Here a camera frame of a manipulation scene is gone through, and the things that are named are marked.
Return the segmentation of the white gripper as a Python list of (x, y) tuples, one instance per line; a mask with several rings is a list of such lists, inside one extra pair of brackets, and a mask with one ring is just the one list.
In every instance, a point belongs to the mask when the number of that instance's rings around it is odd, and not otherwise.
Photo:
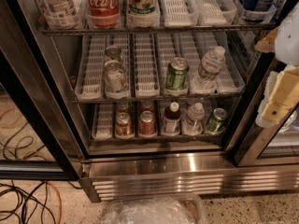
[(299, 2), (266, 37), (254, 46), (263, 53), (275, 52), (287, 66), (272, 71), (266, 80), (255, 123), (262, 128), (279, 124), (299, 103)]

